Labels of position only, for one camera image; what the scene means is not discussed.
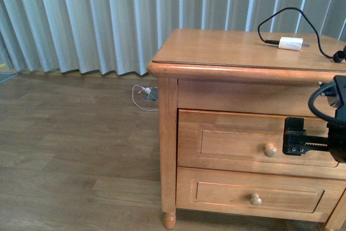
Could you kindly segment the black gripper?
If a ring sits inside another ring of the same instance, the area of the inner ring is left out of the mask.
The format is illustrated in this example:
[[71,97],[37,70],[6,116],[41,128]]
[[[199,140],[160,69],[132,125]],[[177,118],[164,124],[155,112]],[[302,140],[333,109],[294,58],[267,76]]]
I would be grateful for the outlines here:
[[301,156],[309,151],[327,151],[335,161],[345,163],[345,127],[327,124],[327,137],[307,135],[304,118],[286,117],[284,121],[283,148],[286,155]]

